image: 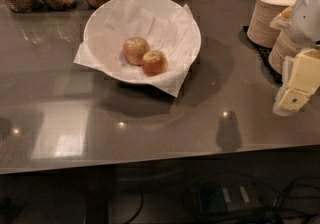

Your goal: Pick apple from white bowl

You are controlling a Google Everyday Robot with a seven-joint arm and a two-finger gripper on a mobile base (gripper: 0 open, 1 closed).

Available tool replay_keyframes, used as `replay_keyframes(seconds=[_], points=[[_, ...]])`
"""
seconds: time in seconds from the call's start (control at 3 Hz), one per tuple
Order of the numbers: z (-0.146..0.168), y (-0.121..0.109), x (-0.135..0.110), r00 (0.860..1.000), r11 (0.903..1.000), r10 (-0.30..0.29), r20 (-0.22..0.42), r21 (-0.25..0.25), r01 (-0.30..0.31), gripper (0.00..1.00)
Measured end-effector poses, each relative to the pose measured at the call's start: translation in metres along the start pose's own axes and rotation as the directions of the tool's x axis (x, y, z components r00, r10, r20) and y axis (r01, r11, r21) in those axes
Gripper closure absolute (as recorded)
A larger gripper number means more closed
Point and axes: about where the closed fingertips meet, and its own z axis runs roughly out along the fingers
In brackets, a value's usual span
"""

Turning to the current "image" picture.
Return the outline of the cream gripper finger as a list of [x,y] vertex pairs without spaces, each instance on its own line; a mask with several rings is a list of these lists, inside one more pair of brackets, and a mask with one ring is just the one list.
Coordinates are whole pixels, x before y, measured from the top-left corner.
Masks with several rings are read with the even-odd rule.
[[282,86],[273,105],[273,112],[279,116],[290,116],[298,113],[310,100],[311,94]]
[[312,96],[320,87],[320,50],[308,48],[295,57],[287,56],[282,75],[286,91]]

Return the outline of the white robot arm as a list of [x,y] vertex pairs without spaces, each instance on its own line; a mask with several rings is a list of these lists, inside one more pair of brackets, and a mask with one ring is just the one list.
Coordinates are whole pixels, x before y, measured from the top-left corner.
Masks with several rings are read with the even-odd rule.
[[280,116],[299,112],[320,87],[320,0],[296,0],[285,27],[302,50],[283,62],[282,86],[273,106]]

